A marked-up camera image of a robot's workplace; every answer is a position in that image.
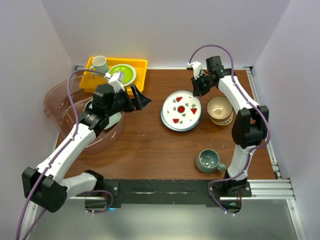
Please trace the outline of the watermelon plate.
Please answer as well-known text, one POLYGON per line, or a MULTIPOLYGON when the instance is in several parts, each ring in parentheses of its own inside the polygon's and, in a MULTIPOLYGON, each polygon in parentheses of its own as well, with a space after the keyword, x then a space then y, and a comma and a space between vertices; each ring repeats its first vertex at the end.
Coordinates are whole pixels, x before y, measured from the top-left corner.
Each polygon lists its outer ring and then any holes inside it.
POLYGON ((160 113, 160 118, 161 118, 161 121, 163 123, 163 125, 165 127, 167 127, 169 130, 172 130, 172 131, 175 131, 175 132, 188 132, 188 131, 191 131, 193 130, 194 128, 197 127, 197 125, 199 124, 200 122, 200 118, 197 120, 197 122, 195 124, 193 124, 192 126, 190 127, 187 127, 187 128, 183 128, 183 129, 177 129, 177 128, 174 128, 174 127, 171 127, 164 119, 164 116, 163 116, 163 113, 161 112, 160 113))
POLYGON ((161 112, 171 127, 184 129, 191 127, 201 117, 202 105, 192 92, 179 90, 166 98, 161 112))

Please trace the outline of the light blue divided plate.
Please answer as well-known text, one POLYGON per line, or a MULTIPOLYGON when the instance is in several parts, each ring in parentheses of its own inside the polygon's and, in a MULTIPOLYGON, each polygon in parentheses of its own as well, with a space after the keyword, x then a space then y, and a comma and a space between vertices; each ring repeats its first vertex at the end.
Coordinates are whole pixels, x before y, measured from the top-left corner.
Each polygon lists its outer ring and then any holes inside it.
MULTIPOLYGON (((92 100, 88 101, 86 104, 85 104, 85 107, 84 109, 89 109, 91 110, 93 107, 92 107, 92 100)), ((114 115, 112 115, 111 117, 109 117, 109 123, 108 125, 104 128, 104 130, 108 130, 110 129, 111 127, 113 127, 114 125, 116 125, 120 119, 122 117, 122 113, 121 112, 117 112, 115 113, 114 115)))

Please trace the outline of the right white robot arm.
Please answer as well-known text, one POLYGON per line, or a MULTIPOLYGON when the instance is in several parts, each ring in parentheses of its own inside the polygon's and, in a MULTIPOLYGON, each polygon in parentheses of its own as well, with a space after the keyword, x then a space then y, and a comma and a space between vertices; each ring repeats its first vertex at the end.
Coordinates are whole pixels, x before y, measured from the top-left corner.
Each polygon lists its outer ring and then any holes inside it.
POLYGON ((207 73, 204 73, 198 61, 190 61, 187 66, 193 72, 191 82, 195 97, 202 97, 216 87, 229 100, 236 113, 231 131, 235 143, 231 164, 223 179, 214 180, 208 185, 209 190, 216 194, 233 197, 246 187, 253 154, 261 147, 262 141, 269 140, 269 109, 248 95, 234 70, 224 69, 220 56, 206 59, 207 73))

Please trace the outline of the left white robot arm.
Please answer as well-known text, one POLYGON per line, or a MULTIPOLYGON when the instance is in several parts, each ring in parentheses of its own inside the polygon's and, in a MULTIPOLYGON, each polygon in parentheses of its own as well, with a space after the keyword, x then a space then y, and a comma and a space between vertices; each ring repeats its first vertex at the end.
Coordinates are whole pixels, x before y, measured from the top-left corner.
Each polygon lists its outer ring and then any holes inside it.
POLYGON ((103 176, 92 170, 73 178, 64 179, 64 176, 80 153, 109 124, 111 116, 119 112, 139 111, 151 103, 151 99, 134 84, 130 88, 133 98, 125 89, 115 90, 110 84, 101 84, 96 88, 91 103, 76 118, 68 137, 36 168, 27 167, 22 172, 23 191, 27 200, 54 213, 68 198, 85 192, 99 196, 103 192, 103 176))

